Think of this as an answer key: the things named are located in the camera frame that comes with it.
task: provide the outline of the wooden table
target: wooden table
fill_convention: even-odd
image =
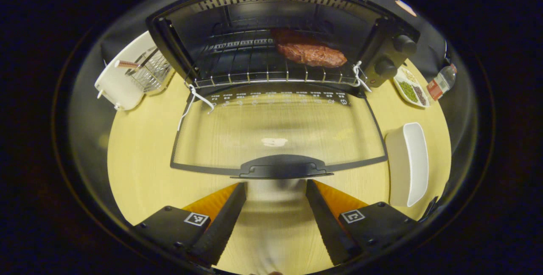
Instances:
[[[419,83],[427,82],[409,60]],[[165,205],[182,208],[239,180],[170,168],[179,118],[188,89],[175,74],[168,89],[145,97],[131,111],[116,114],[107,150],[111,190],[127,221],[137,224]],[[401,99],[392,81],[367,93],[383,136],[409,122],[425,133],[429,159],[428,190],[412,207],[396,207],[419,219],[443,192],[451,168],[448,128],[438,102],[421,109]],[[355,97],[349,96],[355,103]],[[368,204],[389,201],[388,161],[335,172],[316,180]],[[305,183],[249,180],[248,197],[217,268],[240,274],[305,274],[333,267],[305,198]]]

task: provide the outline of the small bottle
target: small bottle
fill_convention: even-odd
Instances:
[[[428,89],[428,93],[430,93],[432,98],[437,101],[444,93],[451,89],[455,81],[456,66],[454,66],[454,64],[450,64],[449,66],[445,66],[439,72],[438,76],[436,76],[436,78],[434,78],[428,84],[428,86],[426,86],[426,88]]]

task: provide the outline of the oven knob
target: oven knob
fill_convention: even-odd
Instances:
[[[417,52],[417,43],[410,39],[407,35],[398,35],[394,37],[394,48],[396,51],[411,56]]]
[[[397,71],[398,68],[394,66],[394,62],[388,58],[382,58],[375,64],[375,72],[385,79],[392,79]]]

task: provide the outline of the dish rack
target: dish rack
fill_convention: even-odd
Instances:
[[[270,29],[298,31],[330,47],[341,49],[332,40],[333,27],[317,20],[270,17],[233,20],[216,24],[185,77],[193,76],[195,88],[262,82],[312,82],[359,86],[355,64],[338,68],[312,67],[288,60],[275,50]],[[344,51],[349,59],[349,49]]]
[[[124,74],[146,95],[163,91],[174,73],[156,46],[145,51],[136,62],[118,60],[115,67],[129,68]]]

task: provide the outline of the white cord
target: white cord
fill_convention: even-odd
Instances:
[[[192,103],[194,102],[195,97],[198,97],[198,99],[204,101],[205,103],[207,103],[211,107],[211,110],[209,112],[207,112],[208,115],[213,110],[215,110],[215,106],[213,106],[213,104],[211,102],[209,102],[206,98],[204,98],[201,95],[199,95],[198,93],[196,93],[196,89],[194,88],[194,86],[192,86],[192,84],[189,84],[188,87],[190,88],[190,92],[192,93],[192,99],[190,100],[190,103],[188,104],[187,110],[185,111],[183,116],[181,116],[181,119],[179,120],[179,124],[177,125],[177,130],[178,131],[181,129],[181,122],[183,121],[183,118],[185,118],[185,116],[187,116],[188,111],[190,110],[190,107],[192,106]]]
[[[364,86],[364,88],[365,88],[368,92],[371,93],[372,90],[371,90],[371,89],[368,87],[368,85],[366,85],[366,83],[365,83],[364,81],[362,81],[362,80],[359,78],[359,76],[358,76],[359,72],[362,71],[362,69],[360,68],[360,65],[361,65],[361,64],[362,64],[362,62],[361,62],[361,61],[358,61],[358,62],[356,63],[356,65],[353,66],[353,72],[355,73],[355,78],[356,78],[356,81],[357,81],[357,84],[354,85],[354,86],[355,86],[355,87],[359,87],[360,85],[362,85],[362,86]]]

